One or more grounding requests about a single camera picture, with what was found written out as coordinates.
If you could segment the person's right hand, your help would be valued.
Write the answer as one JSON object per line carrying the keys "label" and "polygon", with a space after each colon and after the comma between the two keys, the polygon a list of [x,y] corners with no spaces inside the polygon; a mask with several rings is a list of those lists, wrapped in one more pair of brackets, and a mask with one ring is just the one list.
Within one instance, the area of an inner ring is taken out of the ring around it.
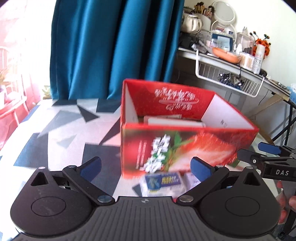
{"label": "person's right hand", "polygon": [[290,209],[295,209],[295,196],[292,196],[290,198],[286,197],[285,190],[283,188],[283,184],[281,181],[278,181],[276,184],[276,187],[281,189],[281,193],[276,197],[276,200],[280,204],[281,213],[280,213],[280,219],[278,224],[285,223],[287,217],[288,217],[288,207]]}

